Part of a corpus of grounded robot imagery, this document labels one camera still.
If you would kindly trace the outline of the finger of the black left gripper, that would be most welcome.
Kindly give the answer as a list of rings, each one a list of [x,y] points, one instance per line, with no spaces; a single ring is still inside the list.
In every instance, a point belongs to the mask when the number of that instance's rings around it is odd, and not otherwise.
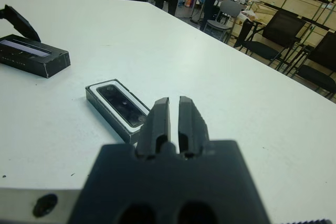
[[[19,12],[11,6],[5,5],[4,19],[10,22],[13,27],[25,38],[41,42],[37,32]]]

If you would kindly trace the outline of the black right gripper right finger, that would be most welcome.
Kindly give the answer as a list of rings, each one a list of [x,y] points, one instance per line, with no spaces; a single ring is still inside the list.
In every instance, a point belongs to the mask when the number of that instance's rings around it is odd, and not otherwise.
[[[209,142],[207,125],[192,99],[180,96],[178,117],[180,154],[194,157],[202,154]]]

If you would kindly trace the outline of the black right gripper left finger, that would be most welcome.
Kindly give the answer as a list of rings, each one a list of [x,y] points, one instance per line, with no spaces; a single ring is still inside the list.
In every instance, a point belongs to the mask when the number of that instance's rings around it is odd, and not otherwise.
[[[171,124],[169,98],[155,101],[139,131],[136,154],[140,158],[150,158],[158,154],[163,144],[170,141]]]

